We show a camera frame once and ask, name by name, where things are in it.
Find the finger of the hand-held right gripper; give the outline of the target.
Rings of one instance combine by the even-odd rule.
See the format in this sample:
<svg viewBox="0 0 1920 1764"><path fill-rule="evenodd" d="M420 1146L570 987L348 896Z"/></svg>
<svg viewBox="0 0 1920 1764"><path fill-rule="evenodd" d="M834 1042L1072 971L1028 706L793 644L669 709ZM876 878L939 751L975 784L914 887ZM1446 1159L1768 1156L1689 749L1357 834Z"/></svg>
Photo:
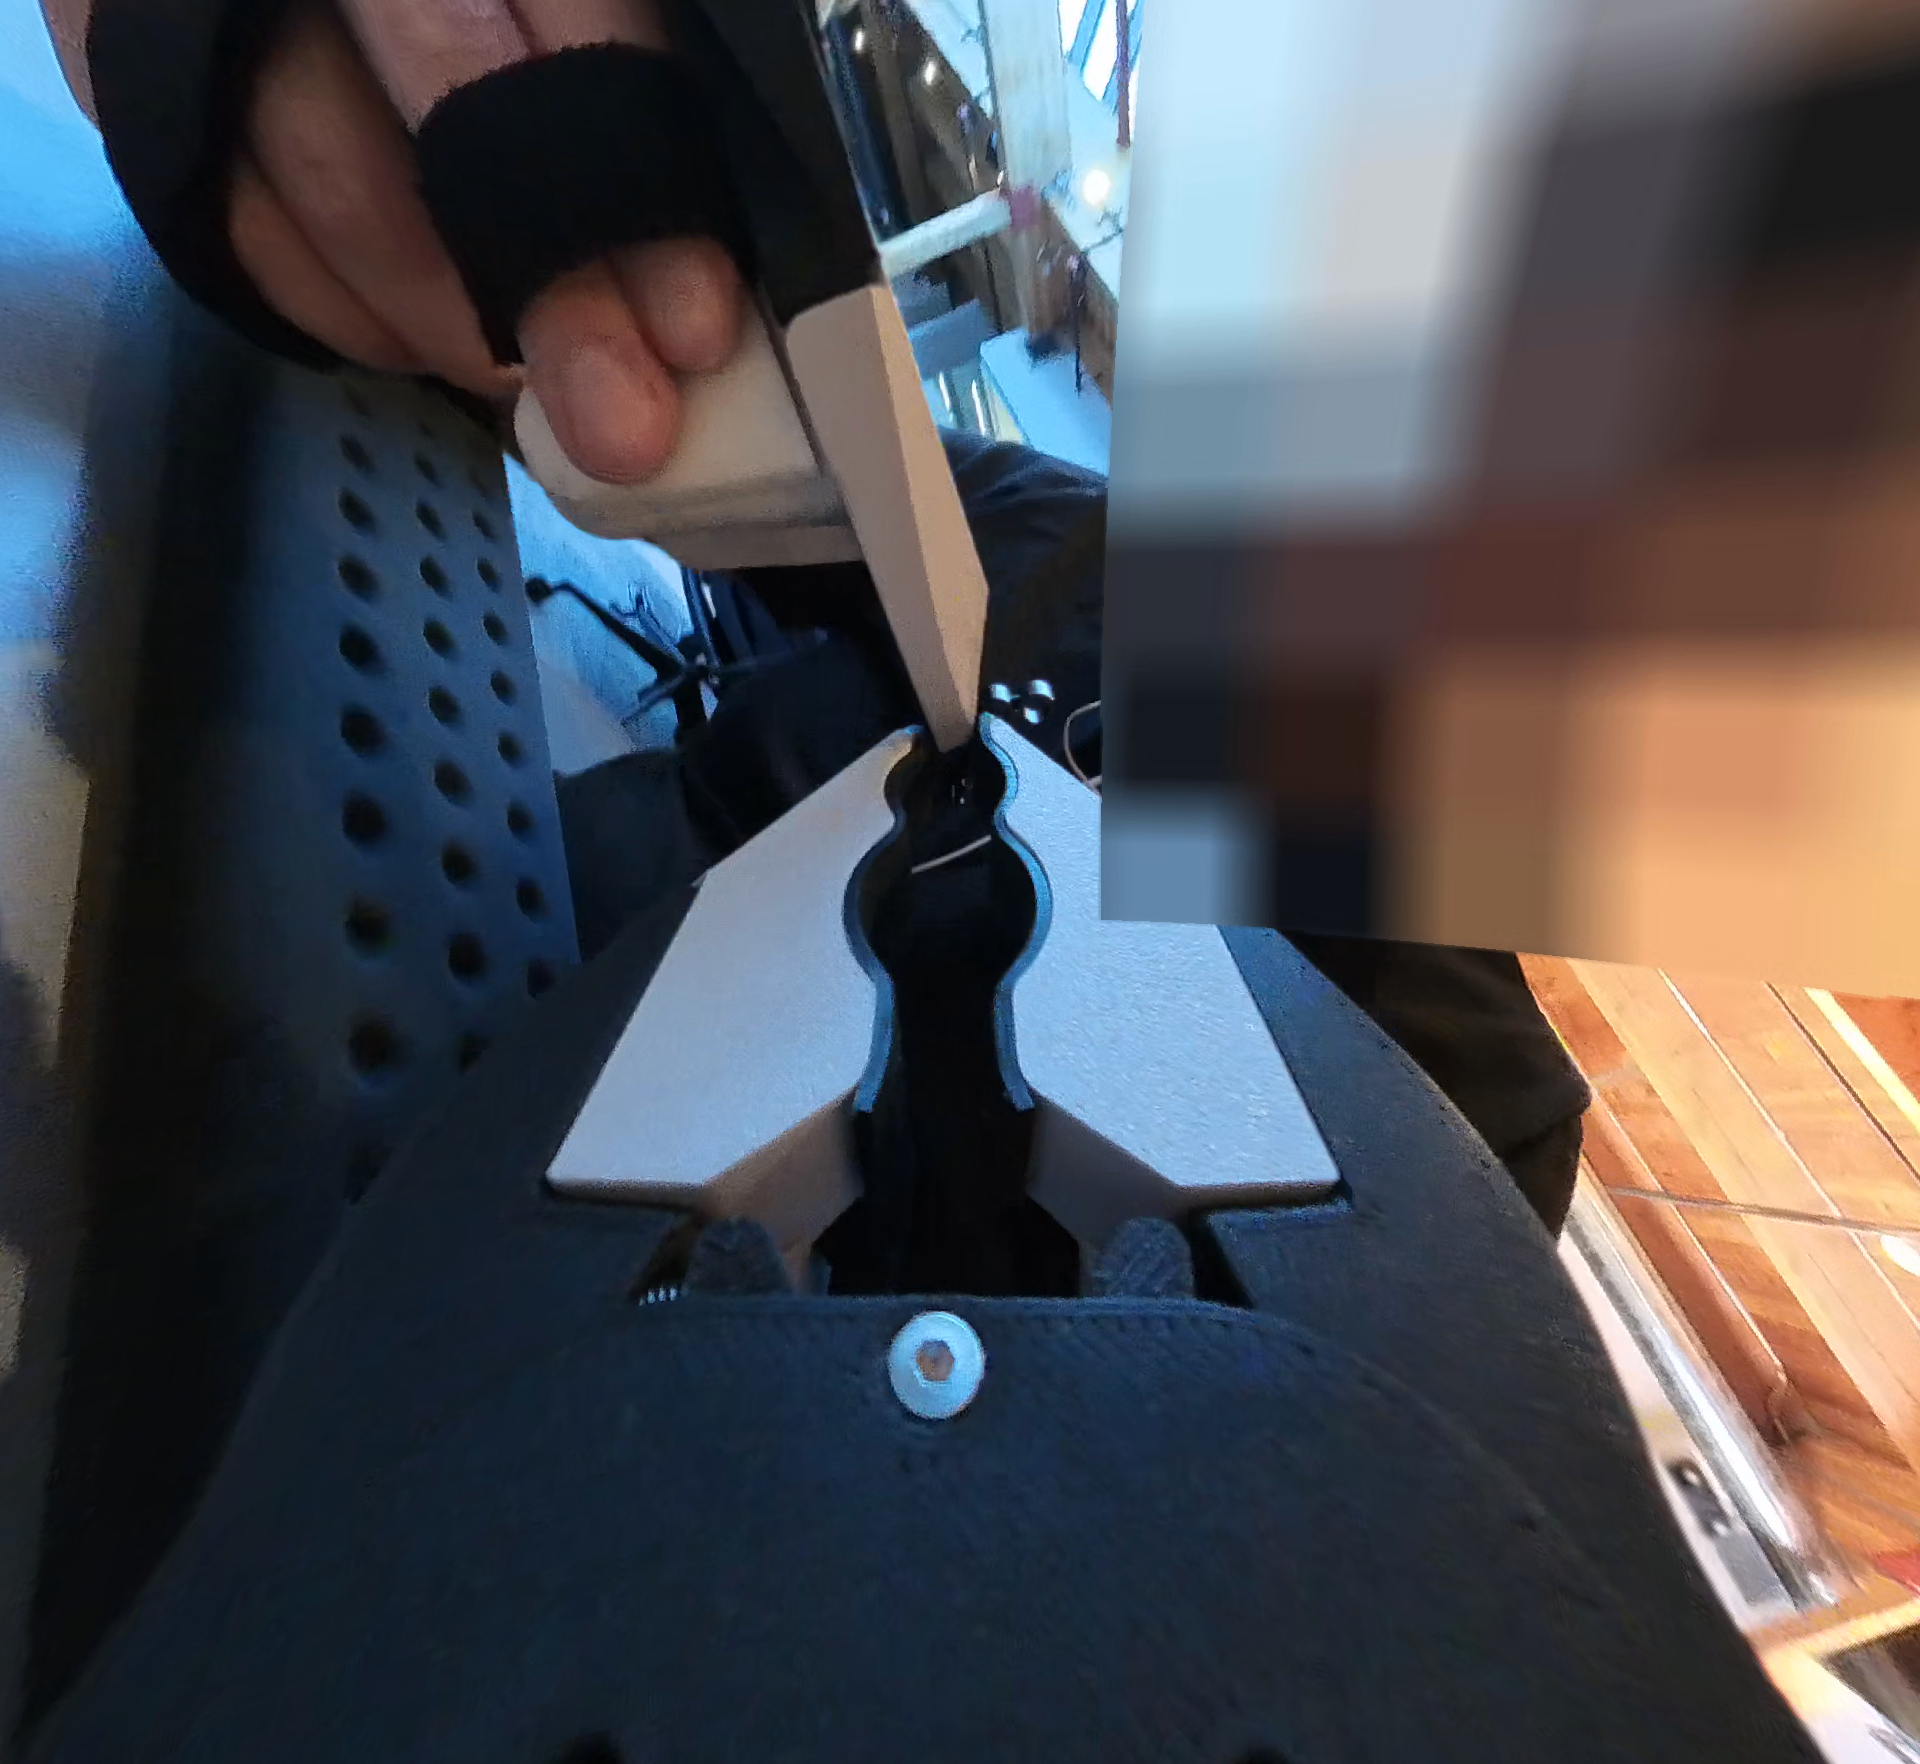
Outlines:
<svg viewBox="0 0 1920 1764"><path fill-rule="evenodd" d="M942 751L975 733L988 577L887 284L800 312L786 369Z"/></svg>

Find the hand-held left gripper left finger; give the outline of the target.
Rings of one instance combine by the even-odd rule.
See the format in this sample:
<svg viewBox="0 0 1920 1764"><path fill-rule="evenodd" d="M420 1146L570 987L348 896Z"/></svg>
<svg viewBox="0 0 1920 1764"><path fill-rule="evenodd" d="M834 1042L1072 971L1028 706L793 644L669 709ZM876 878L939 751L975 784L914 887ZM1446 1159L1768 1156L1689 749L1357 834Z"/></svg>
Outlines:
<svg viewBox="0 0 1920 1764"><path fill-rule="evenodd" d="M881 993L852 887L894 837L894 729L696 886L548 1163L560 1198L752 1219L787 1274L858 1195L852 1112Z"/></svg>

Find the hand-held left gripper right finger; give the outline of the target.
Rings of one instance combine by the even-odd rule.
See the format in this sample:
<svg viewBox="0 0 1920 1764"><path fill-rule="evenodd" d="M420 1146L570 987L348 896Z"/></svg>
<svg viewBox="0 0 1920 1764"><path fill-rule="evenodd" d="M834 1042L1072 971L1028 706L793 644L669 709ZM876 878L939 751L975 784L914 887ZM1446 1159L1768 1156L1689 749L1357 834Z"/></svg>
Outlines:
<svg viewBox="0 0 1920 1764"><path fill-rule="evenodd" d="M1105 920L1095 794L992 716L978 736L1033 906L994 991L1026 1195L1085 1255L1134 1219L1332 1200L1337 1166L1221 932Z"/></svg>

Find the person's black clothing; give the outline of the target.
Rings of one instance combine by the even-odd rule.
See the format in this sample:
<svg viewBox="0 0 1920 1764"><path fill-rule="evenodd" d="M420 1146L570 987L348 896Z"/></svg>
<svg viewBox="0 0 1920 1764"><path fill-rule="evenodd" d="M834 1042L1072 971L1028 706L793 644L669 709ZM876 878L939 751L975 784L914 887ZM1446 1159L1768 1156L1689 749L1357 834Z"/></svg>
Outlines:
<svg viewBox="0 0 1920 1764"><path fill-rule="evenodd" d="M1019 443L944 434L988 571L983 674L1099 688L1105 482ZM584 960L674 887L759 834L873 743L918 718L863 566L722 577L746 662L713 716L660 751L557 782ZM1500 1161L1549 1238L1576 1187L1589 1083L1549 1030L1517 955L1287 932L1285 938L1433 1081Z"/></svg>

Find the dark perforated chair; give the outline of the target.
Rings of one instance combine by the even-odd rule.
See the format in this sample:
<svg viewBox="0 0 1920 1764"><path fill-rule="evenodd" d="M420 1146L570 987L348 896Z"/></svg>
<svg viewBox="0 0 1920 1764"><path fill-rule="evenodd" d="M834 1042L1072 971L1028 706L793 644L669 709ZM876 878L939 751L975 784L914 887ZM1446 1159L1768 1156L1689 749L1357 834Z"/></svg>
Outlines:
<svg viewBox="0 0 1920 1764"><path fill-rule="evenodd" d="M273 1314L404 1128L578 960L515 515L444 395L173 288L107 938L99 1240Z"/></svg>

